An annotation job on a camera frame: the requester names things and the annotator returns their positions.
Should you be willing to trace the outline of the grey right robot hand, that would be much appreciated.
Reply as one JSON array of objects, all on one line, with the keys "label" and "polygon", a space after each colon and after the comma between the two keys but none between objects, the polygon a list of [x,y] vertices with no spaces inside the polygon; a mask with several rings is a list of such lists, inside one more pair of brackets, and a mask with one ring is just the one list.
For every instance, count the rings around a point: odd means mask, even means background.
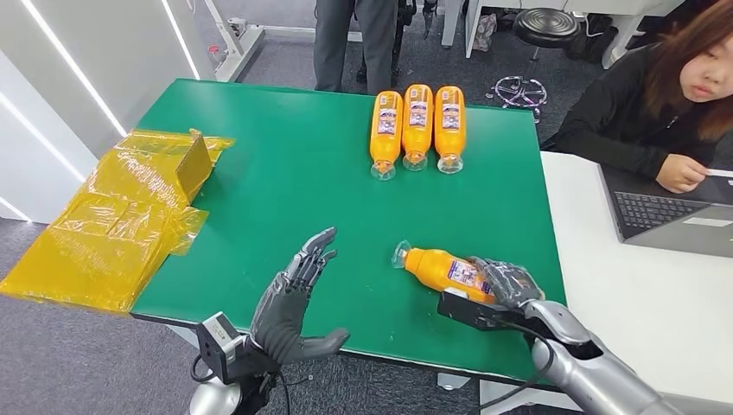
[{"label": "grey right robot hand", "polygon": [[508,309],[519,310],[528,302],[545,300],[545,293],[539,288],[529,271],[506,261],[468,257],[485,277],[495,302]]}]

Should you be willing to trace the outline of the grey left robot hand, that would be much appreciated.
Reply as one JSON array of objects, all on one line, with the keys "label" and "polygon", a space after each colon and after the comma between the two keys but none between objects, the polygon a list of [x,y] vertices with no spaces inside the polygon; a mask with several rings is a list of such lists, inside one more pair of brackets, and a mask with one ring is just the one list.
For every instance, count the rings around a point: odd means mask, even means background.
[{"label": "grey left robot hand", "polygon": [[335,354],[350,337],[343,328],[325,336],[302,335],[303,318],[316,282],[337,254],[327,249],[336,233],[335,227],[329,227],[307,239],[259,300],[250,325],[251,338],[280,365]]}]

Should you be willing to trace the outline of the person's hand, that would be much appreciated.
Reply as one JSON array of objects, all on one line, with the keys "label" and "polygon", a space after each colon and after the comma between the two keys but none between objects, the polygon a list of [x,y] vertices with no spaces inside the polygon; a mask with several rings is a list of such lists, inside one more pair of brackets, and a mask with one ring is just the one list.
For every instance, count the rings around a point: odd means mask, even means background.
[{"label": "person's hand", "polygon": [[696,160],[679,154],[669,154],[655,178],[664,189],[683,194],[692,192],[707,177],[707,168]]}]

